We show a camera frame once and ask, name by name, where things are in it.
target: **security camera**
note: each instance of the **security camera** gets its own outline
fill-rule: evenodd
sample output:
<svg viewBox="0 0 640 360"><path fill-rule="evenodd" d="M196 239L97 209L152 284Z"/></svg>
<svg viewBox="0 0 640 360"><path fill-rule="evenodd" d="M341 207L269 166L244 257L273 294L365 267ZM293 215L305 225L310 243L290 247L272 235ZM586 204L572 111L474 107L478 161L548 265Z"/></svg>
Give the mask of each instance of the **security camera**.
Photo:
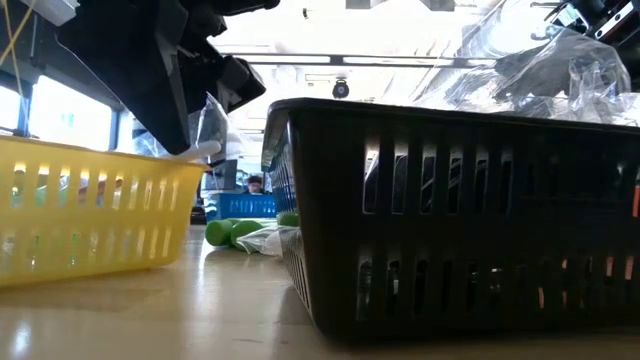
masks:
<svg viewBox="0 0 640 360"><path fill-rule="evenodd" d="M349 85L347 80L338 79L333 87L333 97L336 99L344 99L349 96Z"/></svg>

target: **wooden table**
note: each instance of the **wooden table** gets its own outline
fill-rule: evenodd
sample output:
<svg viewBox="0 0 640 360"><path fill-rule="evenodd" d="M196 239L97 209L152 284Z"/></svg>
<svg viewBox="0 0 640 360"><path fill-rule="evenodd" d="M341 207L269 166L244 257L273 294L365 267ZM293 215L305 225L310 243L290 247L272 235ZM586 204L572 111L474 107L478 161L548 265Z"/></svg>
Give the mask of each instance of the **wooden table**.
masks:
<svg viewBox="0 0 640 360"><path fill-rule="evenodd" d="M282 263L203 245L167 268L0 291L0 359L637 359L639 330L346 348L313 328Z"/></svg>

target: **yellow wire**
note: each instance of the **yellow wire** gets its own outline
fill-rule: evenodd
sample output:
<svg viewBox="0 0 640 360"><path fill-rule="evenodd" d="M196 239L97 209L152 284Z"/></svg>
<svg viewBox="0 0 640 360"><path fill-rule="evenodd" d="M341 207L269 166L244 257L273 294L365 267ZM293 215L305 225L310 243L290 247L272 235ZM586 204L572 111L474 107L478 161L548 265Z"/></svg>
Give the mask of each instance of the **yellow wire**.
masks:
<svg viewBox="0 0 640 360"><path fill-rule="evenodd" d="M13 48L15 47L16 42L18 41L18 37L20 36L20 33L22 33L22 29L24 29L24 26L27 24L27 21L29 20L31 13L33 12L33 7L37 1L38 0L31 1L31 4L29 5L29 9L27 9L27 13L24 14L24 17L22 18L22 22L20 22L20 25L16 30L15 36L9 36L10 38L9 45L7 45L7 48L4 49L4 51L2 52L2 56L0 56L0 66L2 66L2 64L4 63L4 60L7 58L7 55L9 55L9 52L12 51Z"/></svg>
<svg viewBox="0 0 640 360"><path fill-rule="evenodd" d="M9 15L9 3L5 3L4 5L4 18L7 22L7 34L9 34L9 39L13 37L11 31L11 16ZM11 49L11 57L13 58L13 70L16 73L16 83L18 84L18 94L20 94L20 99L24 99L24 94L22 93L22 81L20 81L20 70L18 70L18 58L16 56L16 50Z"/></svg>

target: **black plastic basket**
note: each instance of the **black plastic basket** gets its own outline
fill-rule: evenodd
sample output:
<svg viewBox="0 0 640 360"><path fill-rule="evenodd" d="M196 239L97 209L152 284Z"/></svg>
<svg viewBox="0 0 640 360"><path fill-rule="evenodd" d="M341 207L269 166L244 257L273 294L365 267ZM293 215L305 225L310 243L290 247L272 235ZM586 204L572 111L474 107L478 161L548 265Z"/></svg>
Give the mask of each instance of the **black plastic basket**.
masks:
<svg viewBox="0 0 640 360"><path fill-rule="evenodd" d="M326 335L640 323L635 128L294 99L263 165Z"/></svg>

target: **black robotic arm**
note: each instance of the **black robotic arm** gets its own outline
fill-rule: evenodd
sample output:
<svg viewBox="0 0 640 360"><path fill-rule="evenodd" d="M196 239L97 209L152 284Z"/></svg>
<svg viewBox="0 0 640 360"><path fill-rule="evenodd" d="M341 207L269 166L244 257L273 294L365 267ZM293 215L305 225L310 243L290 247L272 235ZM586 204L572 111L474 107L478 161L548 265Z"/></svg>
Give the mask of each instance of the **black robotic arm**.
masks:
<svg viewBox="0 0 640 360"><path fill-rule="evenodd" d="M188 114L207 93L231 112L265 92L246 61L209 44L223 16L279 0L81 0L58 41L100 79L171 154L187 150Z"/></svg>

